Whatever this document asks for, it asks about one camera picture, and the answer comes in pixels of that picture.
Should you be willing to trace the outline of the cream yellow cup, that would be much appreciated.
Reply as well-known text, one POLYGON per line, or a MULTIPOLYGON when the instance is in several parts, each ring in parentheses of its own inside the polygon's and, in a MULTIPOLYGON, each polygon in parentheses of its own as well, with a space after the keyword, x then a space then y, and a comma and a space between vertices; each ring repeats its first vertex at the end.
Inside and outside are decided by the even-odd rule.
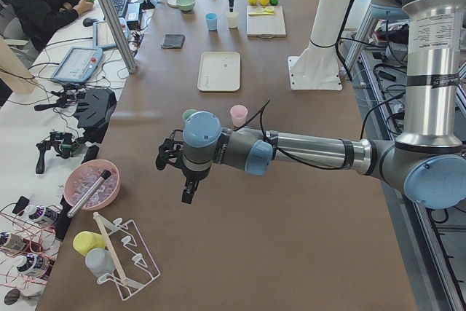
POLYGON ((239 14, 237 12, 227 12, 226 14, 227 25, 230 29, 238 27, 239 14))

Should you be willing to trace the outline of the blue cup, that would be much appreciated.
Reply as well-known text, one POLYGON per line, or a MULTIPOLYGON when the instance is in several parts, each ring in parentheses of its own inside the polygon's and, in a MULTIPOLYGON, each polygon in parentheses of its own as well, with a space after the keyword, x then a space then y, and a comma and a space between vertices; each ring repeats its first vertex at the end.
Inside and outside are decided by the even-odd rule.
POLYGON ((209 12, 205 15, 206 25, 209 31, 216 31, 218 28, 218 15, 214 12, 209 12))

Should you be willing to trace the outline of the pink cup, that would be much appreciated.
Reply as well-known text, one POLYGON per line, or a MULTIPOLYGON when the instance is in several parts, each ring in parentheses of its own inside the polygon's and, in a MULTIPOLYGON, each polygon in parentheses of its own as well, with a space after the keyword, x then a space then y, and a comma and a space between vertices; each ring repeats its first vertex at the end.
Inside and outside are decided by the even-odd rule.
POLYGON ((230 117, 232 124, 235 127, 241 127, 246 123, 248 117, 248 109, 243 105, 234 105, 230 108, 230 117))

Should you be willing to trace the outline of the cream rabbit tray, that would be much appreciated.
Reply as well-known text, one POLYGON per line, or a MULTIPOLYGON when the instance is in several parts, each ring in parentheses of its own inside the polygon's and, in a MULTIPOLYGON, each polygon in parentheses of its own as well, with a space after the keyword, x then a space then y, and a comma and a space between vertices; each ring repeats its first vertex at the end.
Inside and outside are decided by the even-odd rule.
POLYGON ((204 52, 200 58, 197 89, 201 92, 235 92, 240 88, 238 52, 204 52))

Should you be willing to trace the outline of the yellow plastic knife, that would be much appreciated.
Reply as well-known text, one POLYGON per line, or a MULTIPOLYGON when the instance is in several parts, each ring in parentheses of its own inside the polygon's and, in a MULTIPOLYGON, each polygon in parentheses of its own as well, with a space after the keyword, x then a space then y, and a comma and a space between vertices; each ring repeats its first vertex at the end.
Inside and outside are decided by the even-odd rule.
POLYGON ((274 15, 274 12, 248 12, 248 16, 274 15))

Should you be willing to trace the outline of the wooden cutting board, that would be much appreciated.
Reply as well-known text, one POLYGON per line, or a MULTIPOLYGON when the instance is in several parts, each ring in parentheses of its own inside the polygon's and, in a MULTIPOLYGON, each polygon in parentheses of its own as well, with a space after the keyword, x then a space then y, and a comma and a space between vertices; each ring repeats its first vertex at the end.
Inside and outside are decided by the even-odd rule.
POLYGON ((275 6, 274 15, 248 16, 248 12, 255 12, 257 7, 247 6, 247 35, 261 38, 286 37, 283 7, 275 6))

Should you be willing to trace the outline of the wooden stand base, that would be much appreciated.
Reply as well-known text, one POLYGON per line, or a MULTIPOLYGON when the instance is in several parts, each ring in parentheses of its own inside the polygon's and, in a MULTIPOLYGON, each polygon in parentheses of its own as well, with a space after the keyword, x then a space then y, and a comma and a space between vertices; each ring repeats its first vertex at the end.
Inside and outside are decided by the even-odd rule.
POLYGON ((178 8, 178 0, 167 0, 167 5, 172 8, 178 8))

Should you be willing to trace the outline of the green cup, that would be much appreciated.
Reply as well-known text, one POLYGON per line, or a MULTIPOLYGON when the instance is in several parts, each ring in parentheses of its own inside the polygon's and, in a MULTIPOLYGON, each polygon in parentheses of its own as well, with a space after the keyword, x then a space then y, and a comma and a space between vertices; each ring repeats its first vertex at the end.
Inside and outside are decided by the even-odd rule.
POLYGON ((183 121, 187 121, 193 114, 197 113, 196 109, 187 109, 183 112, 182 118, 183 121))

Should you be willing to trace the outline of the grey folded cloth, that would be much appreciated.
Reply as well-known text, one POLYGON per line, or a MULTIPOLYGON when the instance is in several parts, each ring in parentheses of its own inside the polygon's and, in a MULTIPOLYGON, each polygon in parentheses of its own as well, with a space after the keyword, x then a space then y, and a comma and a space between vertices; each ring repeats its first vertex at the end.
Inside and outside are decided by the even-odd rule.
POLYGON ((164 49, 180 49, 185 41, 184 34, 165 34, 161 47, 164 49))

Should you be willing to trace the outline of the metal tube black tip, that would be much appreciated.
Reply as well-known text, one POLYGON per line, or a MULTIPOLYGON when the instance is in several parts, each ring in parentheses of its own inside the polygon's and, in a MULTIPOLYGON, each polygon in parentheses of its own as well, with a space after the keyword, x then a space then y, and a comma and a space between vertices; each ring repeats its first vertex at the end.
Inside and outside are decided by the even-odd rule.
POLYGON ((77 201, 77 203, 69 209, 67 212, 67 217, 73 218, 110 176, 111 172, 109 170, 104 170, 97 178, 97 180, 91 185, 91 187, 77 201))

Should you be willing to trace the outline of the pink bowl with ice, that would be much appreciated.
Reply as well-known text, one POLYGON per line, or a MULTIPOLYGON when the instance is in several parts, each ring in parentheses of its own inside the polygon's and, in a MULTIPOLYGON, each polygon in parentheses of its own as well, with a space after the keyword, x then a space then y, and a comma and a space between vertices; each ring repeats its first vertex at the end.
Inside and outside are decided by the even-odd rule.
POLYGON ((121 181, 118 168, 108 160, 90 160, 74 170, 65 184, 65 201, 71 206, 75 205, 91 186, 101 178, 105 170, 110 172, 110 176, 103 181, 93 196, 86 201, 82 210, 97 210, 112 203, 119 194, 121 181))

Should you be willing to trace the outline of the grey cup on rack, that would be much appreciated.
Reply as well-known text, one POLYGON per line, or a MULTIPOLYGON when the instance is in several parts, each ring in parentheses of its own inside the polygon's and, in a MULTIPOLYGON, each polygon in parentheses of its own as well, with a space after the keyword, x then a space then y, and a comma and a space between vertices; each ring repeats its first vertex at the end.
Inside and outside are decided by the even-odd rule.
POLYGON ((104 248, 93 248, 89 251, 85 257, 85 264, 96 277, 111 274, 116 269, 109 251, 104 248))

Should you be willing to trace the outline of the yellow cup on rack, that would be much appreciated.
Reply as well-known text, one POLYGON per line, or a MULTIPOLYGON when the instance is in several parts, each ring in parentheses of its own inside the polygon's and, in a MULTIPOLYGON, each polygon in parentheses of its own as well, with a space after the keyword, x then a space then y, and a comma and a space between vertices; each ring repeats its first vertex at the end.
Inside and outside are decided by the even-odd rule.
POLYGON ((103 236, 96 232, 82 231, 73 240, 73 248, 82 256, 86 256, 92 249, 105 247, 103 236))

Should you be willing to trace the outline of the blue teach pendant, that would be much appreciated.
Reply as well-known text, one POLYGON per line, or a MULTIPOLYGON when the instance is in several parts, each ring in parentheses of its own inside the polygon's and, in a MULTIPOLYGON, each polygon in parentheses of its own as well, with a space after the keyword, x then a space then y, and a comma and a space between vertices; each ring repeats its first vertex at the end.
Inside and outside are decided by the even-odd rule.
POLYGON ((50 77, 53 82, 80 84, 95 72, 103 57, 101 48, 72 47, 50 77))
POLYGON ((106 21, 97 21, 92 24, 92 46, 102 50, 117 48, 117 44, 106 21))

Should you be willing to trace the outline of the aluminium frame post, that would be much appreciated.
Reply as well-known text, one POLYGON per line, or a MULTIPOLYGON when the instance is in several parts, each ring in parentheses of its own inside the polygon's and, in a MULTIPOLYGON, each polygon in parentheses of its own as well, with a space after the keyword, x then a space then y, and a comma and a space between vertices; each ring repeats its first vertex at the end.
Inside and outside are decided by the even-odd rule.
POLYGON ((111 33, 114 37, 117 49, 119 50, 120 55, 125 63, 125 66, 130 74, 134 74, 137 71, 137 66, 133 58, 132 52, 129 48, 127 39, 122 32, 122 27, 117 17, 116 10, 111 2, 111 0, 98 0, 100 7, 103 11, 103 14, 106 17, 106 22, 111 30, 111 33))

